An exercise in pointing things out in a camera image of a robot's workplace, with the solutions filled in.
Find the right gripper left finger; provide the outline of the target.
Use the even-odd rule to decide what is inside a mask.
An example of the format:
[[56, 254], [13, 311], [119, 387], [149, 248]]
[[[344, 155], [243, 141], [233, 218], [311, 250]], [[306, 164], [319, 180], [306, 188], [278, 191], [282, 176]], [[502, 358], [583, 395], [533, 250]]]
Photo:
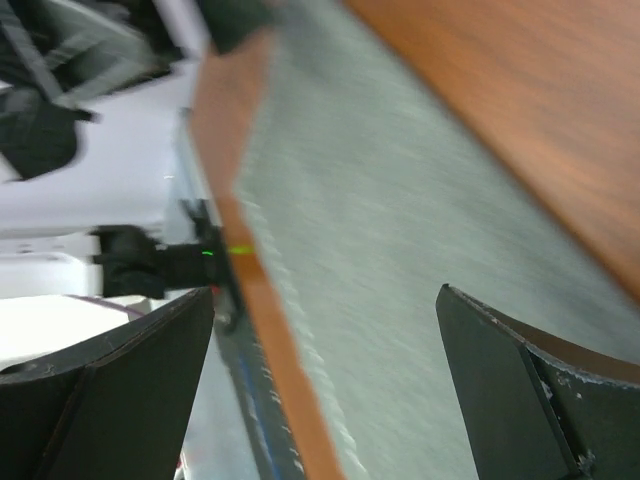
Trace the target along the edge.
[[1, 372], [4, 479], [171, 479], [210, 342], [210, 288]]

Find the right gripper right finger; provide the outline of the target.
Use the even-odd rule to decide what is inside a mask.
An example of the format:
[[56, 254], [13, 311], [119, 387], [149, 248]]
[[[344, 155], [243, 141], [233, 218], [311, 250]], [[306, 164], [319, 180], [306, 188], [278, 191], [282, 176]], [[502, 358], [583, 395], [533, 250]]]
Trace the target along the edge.
[[436, 313], [479, 478], [638, 478], [638, 365], [450, 285]]

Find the grey cloth napkin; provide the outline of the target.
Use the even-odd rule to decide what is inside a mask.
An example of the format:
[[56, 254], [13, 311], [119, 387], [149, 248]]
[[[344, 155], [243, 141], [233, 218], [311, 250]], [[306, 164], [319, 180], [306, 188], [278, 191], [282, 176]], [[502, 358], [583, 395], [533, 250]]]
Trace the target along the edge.
[[350, 479], [476, 475], [436, 318], [445, 283], [639, 359], [630, 300], [335, 1], [277, 8], [235, 188]]

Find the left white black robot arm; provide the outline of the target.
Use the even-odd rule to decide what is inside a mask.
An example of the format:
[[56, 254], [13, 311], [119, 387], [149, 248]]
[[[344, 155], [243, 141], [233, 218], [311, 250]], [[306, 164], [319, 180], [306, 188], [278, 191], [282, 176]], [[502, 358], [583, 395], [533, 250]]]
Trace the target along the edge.
[[160, 299], [216, 276], [186, 135], [193, 1], [1, 5], [1, 295]]

